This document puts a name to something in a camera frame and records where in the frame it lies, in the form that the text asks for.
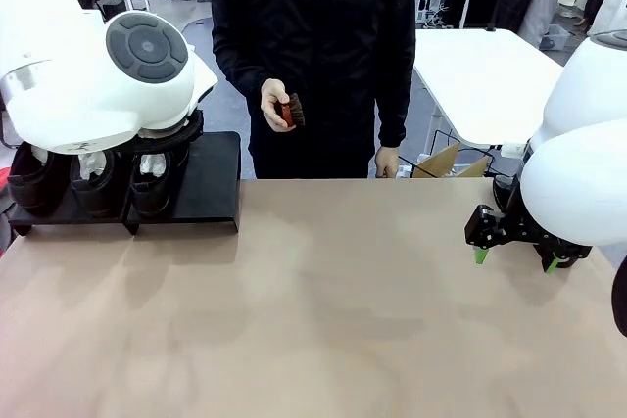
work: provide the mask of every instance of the person in black jacket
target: person in black jacket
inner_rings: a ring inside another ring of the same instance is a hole
[[[258,178],[394,178],[415,49],[414,0],[213,0],[214,53],[248,103]],[[297,93],[306,125],[277,102]]]

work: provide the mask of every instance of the hand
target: hand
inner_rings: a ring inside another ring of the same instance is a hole
[[[269,78],[262,85],[262,112],[267,124],[274,132],[289,132],[296,126],[288,127],[287,122],[274,109],[276,103],[289,103],[290,97],[285,93],[285,85],[280,80]]]
[[[374,158],[377,178],[396,178],[399,172],[399,148],[381,147]]]

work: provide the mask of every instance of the shoe brush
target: shoe brush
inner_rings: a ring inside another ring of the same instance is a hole
[[[303,105],[301,105],[301,101],[298,99],[296,93],[290,95],[290,101],[288,103],[277,103],[276,112],[287,122],[288,127],[305,125]]]

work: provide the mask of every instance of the shoe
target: shoe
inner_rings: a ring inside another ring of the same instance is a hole
[[[128,189],[129,165],[120,154],[104,151],[107,163],[101,175],[92,173],[88,180],[80,176],[80,161],[72,159],[70,185],[80,205],[92,217],[120,215],[120,201]]]
[[[153,174],[142,175],[141,156],[135,158],[130,179],[130,191],[133,205],[144,217],[154,217],[168,207],[172,196],[179,190],[181,177],[189,158],[189,143],[183,143],[164,153],[166,171],[156,177]]]
[[[22,142],[8,177],[9,192],[21,208],[37,215],[52,212],[68,187],[71,156],[48,153],[45,164]]]

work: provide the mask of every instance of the black stand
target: black stand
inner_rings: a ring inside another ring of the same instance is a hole
[[[57,208],[46,215],[34,215],[16,207],[9,219],[20,235],[33,225],[122,224],[131,235],[141,224],[232,222],[239,225],[240,137],[236,132],[210,132],[189,147],[189,161],[180,189],[171,196],[166,210],[155,217],[143,217],[130,201],[130,189],[122,194],[117,215],[92,217],[82,208],[70,186]]]
[[[135,235],[142,224],[232,222],[239,225],[240,137],[236,132],[211,132],[189,148],[189,162],[177,195],[166,210],[143,217],[130,205],[126,228]]]

